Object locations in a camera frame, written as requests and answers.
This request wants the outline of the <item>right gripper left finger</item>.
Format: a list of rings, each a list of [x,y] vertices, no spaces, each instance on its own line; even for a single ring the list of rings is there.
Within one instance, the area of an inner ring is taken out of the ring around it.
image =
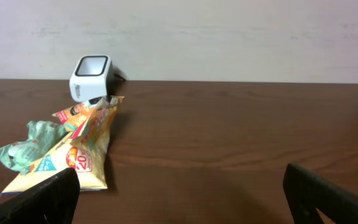
[[[73,168],[66,168],[0,204],[0,223],[71,223],[80,192]]]

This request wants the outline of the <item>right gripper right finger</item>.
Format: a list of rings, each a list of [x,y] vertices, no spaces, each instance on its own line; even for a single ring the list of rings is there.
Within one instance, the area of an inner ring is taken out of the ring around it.
[[[283,190],[295,223],[322,223],[319,212],[334,223],[358,223],[358,196],[289,163]]]

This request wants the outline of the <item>mint green pouch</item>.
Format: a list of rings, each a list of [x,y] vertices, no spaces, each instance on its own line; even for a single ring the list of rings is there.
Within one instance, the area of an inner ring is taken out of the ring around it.
[[[68,134],[63,125],[51,121],[29,121],[27,129],[27,140],[0,147],[0,162],[10,170],[21,172]]]

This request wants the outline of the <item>cream snack bag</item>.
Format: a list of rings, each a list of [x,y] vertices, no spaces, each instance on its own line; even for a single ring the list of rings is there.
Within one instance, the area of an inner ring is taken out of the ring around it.
[[[1,195],[19,194],[66,168],[75,170],[81,190],[107,189],[104,162],[110,127],[123,101],[123,96],[112,96],[111,101],[100,99],[86,120],[44,156],[25,166]]]

